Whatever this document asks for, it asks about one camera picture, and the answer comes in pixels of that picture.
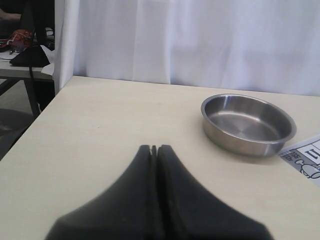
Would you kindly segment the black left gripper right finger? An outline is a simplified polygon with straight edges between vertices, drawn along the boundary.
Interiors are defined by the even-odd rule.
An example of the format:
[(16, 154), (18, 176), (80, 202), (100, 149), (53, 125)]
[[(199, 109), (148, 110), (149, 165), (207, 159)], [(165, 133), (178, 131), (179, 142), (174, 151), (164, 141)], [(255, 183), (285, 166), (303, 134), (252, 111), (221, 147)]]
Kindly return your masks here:
[(208, 191), (170, 145), (157, 150), (156, 190), (166, 240), (272, 240), (268, 228)]

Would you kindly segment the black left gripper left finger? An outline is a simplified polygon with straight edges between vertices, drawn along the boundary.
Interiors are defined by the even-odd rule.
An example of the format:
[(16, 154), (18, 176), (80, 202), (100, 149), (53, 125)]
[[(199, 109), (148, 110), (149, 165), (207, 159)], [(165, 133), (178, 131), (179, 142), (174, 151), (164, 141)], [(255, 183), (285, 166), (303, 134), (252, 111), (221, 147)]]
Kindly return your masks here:
[(48, 240), (154, 240), (155, 146), (141, 145), (123, 174), (103, 193), (58, 218)]

